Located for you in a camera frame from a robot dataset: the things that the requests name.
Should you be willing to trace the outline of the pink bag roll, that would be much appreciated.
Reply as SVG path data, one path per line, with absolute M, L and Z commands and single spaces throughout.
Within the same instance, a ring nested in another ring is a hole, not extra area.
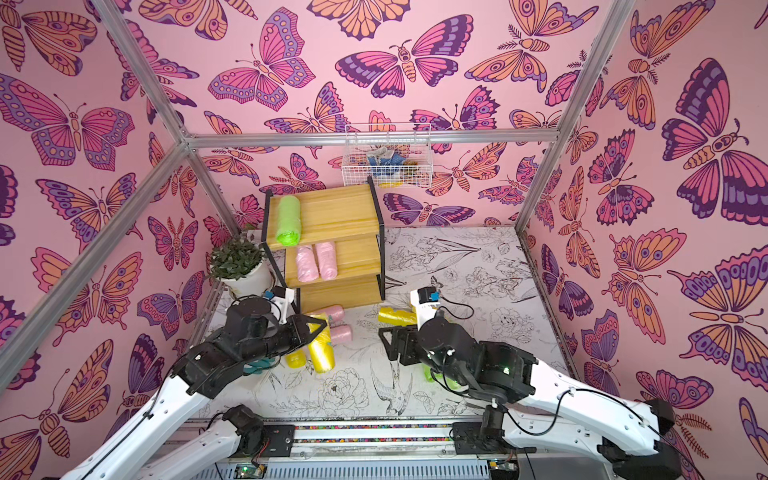
M 308 283 L 320 277 L 312 245 L 300 245 L 296 249 L 296 277 L 301 283 Z
M 353 331 L 350 325 L 337 325 L 330 328 L 333 345 L 349 343 L 353 340 Z
M 310 316 L 325 315 L 328 317 L 331 324 L 342 323 L 345 316 L 345 311 L 341 305 L 331 305 L 324 308 L 316 309 L 309 312 Z
M 322 242 L 315 244 L 314 247 L 321 278 L 324 281 L 336 279 L 338 277 L 338 265 L 335 243 L 333 241 Z

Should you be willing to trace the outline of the green bag roll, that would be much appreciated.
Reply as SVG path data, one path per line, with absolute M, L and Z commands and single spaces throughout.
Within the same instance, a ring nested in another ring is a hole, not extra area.
M 301 204 L 297 196 L 283 196 L 277 206 L 276 240 L 283 246 L 297 246 L 301 240 Z

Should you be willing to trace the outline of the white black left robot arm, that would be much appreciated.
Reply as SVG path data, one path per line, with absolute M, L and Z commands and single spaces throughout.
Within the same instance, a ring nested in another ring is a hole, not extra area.
M 117 433 L 67 472 L 66 479 L 134 479 L 192 414 L 241 378 L 245 366 L 310 345 L 328 323 L 290 302 L 247 296 L 231 304 L 223 326 L 180 357 L 160 388 Z

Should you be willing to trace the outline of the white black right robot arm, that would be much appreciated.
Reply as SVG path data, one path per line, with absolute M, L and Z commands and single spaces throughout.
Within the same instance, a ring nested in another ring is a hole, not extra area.
M 457 395 L 484 403 L 475 431 L 453 434 L 459 442 L 572 453 L 622 479 L 683 476 L 681 455 L 665 437 L 674 424 L 666 401 L 633 402 L 594 389 L 518 347 L 478 341 L 442 317 L 378 335 L 389 359 L 425 365 L 440 385 L 454 381 Z

